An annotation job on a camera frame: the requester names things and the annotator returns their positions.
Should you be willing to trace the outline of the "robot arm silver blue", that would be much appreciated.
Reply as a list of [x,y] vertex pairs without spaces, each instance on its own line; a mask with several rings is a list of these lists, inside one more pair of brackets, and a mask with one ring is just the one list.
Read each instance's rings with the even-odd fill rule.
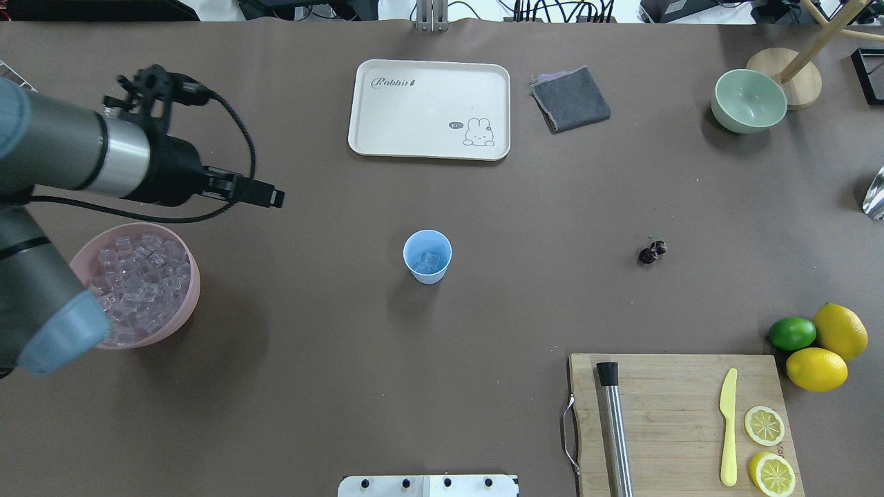
[[[123,97],[93,110],[2,79],[2,375],[46,376],[96,347],[111,324],[54,245],[32,205],[154,224],[211,220],[240,204],[280,208],[257,178],[239,113],[207,84],[159,65],[117,76]],[[220,104],[247,147],[246,172],[208,166],[171,134],[176,105]]]

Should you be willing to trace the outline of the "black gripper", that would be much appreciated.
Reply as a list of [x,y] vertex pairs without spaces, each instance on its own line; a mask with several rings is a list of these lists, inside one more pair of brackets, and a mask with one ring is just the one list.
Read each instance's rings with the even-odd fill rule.
[[243,174],[204,167],[194,145],[168,135],[148,141],[151,156],[141,183],[131,199],[145,204],[180,206],[192,195],[225,202],[245,202],[265,208],[282,208],[285,193],[275,186]]

